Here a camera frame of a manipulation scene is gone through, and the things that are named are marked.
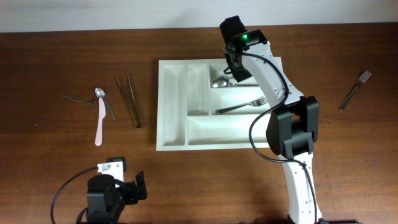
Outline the silver tablespoon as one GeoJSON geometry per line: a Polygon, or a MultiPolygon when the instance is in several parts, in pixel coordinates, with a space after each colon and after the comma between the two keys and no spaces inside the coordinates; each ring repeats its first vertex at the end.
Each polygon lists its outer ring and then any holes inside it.
{"type": "Polygon", "coordinates": [[[212,88],[229,88],[229,87],[257,87],[257,84],[235,84],[232,83],[228,78],[217,78],[213,80],[212,88]]]}
{"type": "Polygon", "coordinates": [[[233,78],[232,74],[225,74],[223,71],[219,70],[215,73],[215,79],[230,80],[233,78]]]}

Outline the silver fork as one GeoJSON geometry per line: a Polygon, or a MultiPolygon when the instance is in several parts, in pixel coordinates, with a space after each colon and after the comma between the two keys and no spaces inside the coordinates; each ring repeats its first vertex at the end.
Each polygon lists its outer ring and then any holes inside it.
{"type": "Polygon", "coordinates": [[[344,111],[345,108],[347,107],[347,105],[349,104],[349,102],[351,101],[351,99],[354,97],[354,95],[356,94],[356,92],[363,87],[363,85],[367,82],[367,80],[370,78],[370,76],[372,75],[372,73],[369,70],[366,70],[362,75],[359,76],[359,78],[357,79],[355,86],[353,87],[353,89],[348,93],[348,95],[346,96],[346,98],[342,101],[342,103],[339,105],[338,109],[340,111],[344,111]]]}
{"type": "Polygon", "coordinates": [[[228,107],[228,108],[218,109],[218,110],[215,111],[215,113],[216,114],[223,114],[223,113],[227,113],[227,112],[230,112],[230,111],[233,111],[233,110],[237,110],[237,109],[243,108],[245,106],[260,107],[260,106],[266,104],[267,102],[268,102],[268,99],[265,96],[262,96],[262,97],[260,97],[260,98],[258,98],[256,100],[252,100],[252,101],[250,101],[248,103],[243,103],[243,104],[236,105],[236,106],[231,106],[231,107],[228,107]]]}

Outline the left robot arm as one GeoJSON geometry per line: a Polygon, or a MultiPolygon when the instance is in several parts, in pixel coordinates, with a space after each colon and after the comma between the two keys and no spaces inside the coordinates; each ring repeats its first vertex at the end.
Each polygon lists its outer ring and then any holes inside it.
{"type": "Polygon", "coordinates": [[[81,224],[83,217],[87,223],[115,224],[125,206],[137,204],[146,198],[143,171],[132,182],[122,182],[109,174],[94,176],[88,181],[88,206],[79,213],[76,224],[81,224]]]}

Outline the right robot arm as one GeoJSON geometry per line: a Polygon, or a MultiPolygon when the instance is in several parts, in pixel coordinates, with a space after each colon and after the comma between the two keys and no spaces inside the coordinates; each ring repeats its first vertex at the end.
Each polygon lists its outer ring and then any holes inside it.
{"type": "Polygon", "coordinates": [[[319,104],[304,96],[284,74],[271,52],[271,44],[259,30],[246,30],[239,16],[220,24],[227,69],[237,82],[253,77],[270,108],[266,139],[284,169],[290,207],[289,223],[324,223],[317,203],[312,161],[318,137],[319,104]]]}

